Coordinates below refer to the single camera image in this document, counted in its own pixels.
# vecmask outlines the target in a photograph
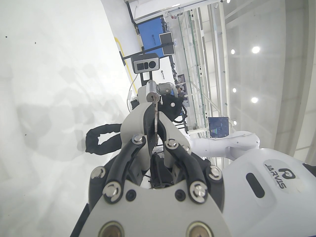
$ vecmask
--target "black screw hole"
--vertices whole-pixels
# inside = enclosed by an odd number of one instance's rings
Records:
[[[126,193],[126,200],[128,202],[134,201],[135,198],[136,198],[135,190],[131,189],[131,190],[127,191],[127,193]]]
[[[175,192],[175,197],[179,202],[183,202],[185,200],[185,192],[181,189],[178,189]]]

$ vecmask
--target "metal screw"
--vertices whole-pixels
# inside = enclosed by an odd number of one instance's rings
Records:
[[[207,198],[207,186],[200,181],[194,181],[189,187],[189,193],[195,202],[204,203]]]
[[[212,168],[211,173],[214,175],[214,177],[219,177],[219,171],[215,168]]]
[[[197,185],[194,188],[194,193],[199,197],[205,196],[205,189],[201,185]]]
[[[179,143],[174,139],[169,139],[168,142],[166,142],[166,146],[169,149],[176,149],[178,145]]]
[[[223,176],[221,173],[221,170],[217,166],[210,166],[211,168],[211,173],[209,174],[209,177],[215,181],[220,180]]]
[[[132,142],[133,142],[135,145],[141,145],[141,144],[142,144],[142,137],[143,137],[142,134],[134,135],[133,138],[132,138]]]
[[[118,192],[118,190],[117,190],[116,187],[114,187],[114,185],[108,186],[108,187],[105,189],[105,191],[104,191],[104,193],[105,193],[105,195],[106,195],[107,197],[113,197],[114,195],[117,194],[117,192]]]
[[[104,167],[96,167],[91,172],[91,179],[103,178],[104,176],[105,176],[105,168]]]
[[[185,192],[182,189],[178,189],[175,192],[175,197],[179,202],[183,202],[185,200]]]
[[[186,145],[183,145],[182,146],[184,148],[184,150],[190,155],[192,153],[190,147],[186,146]]]
[[[114,203],[119,200],[121,196],[122,188],[118,182],[109,182],[104,186],[102,194],[105,195],[105,200],[110,203]]]
[[[127,191],[126,193],[126,200],[128,202],[132,202],[134,201],[134,199],[136,198],[136,192],[133,189],[130,189],[129,191]]]

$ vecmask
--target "yellow line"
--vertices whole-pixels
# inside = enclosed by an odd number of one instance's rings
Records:
[[[118,39],[118,38],[116,38],[116,37],[114,37],[114,39],[115,39],[115,41],[119,44],[119,47],[120,47],[121,52],[122,52],[122,55],[123,55],[123,57],[124,57],[124,52],[123,52],[123,49],[122,49],[122,45],[121,45],[121,43],[119,42],[119,39]],[[125,61],[125,64],[126,64],[126,67],[127,67],[128,73],[130,74],[131,81],[133,82],[133,78],[132,78],[132,75],[131,75],[131,72],[130,72],[130,68],[128,67],[128,64],[127,64],[126,60],[124,60],[124,61]],[[137,92],[137,89],[136,89],[135,83],[133,84],[133,86],[134,86],[134,89],[135,89],[136,94],[137,94],[138,92]]]

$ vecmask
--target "sign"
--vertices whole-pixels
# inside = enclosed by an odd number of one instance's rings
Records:
[[[143,22],[138,25],[138,29],[145,50],[161,45],[159,38],[159,34],[163,33],[161,18]],[[149,53],[157,53],[159,58],[164,56],[161,48]]]
[[[304,189],[302,180],[289,165],[278,159],[268,159],[263,163],[276,187],[284,193],[300,193]]]

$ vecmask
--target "silver bolt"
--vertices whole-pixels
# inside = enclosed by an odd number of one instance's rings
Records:
[[[142,143],[142,134],[134,135],[132,138],[132,142],[136,145],[140,145]]]
[[[104,194],[107,197],[113,197],[117,194],[118,190],[114,185],[109,185],[106,189],[104,189]]]
[[[179,143],[174,139],[169,139],[166,144],[169,149],[176,149],[179,145]]]
[[[220,180],[222,178],[222,173],[221,170],[217,166],[210,166],[211,168],[211,173],[209,174],[209,177],[213,180]]]
[[[190,155],[191,154],[191,149],[190,149],[190,147],[188,147],[188,146],[186,146],[186,145],[183,145],[182,146],[183,148],[184,148],[184,150]]]
[[[204,203],[206,201],[207,186],[200,181],[194,181],[189,187],[189,193],[195,202]]]
[[[212,168],[211,173],[214,175],[214,177],[219,177],[219,171],[216,168]]]
[[[194,193],[196,196],[204,197],[205,196],[205,189],[201,185],[197,185],[194,188]]]
[[[103,178],[105,176],[105,168],[104,167],[96,167],[91,172],[91,179],[93,178]]]

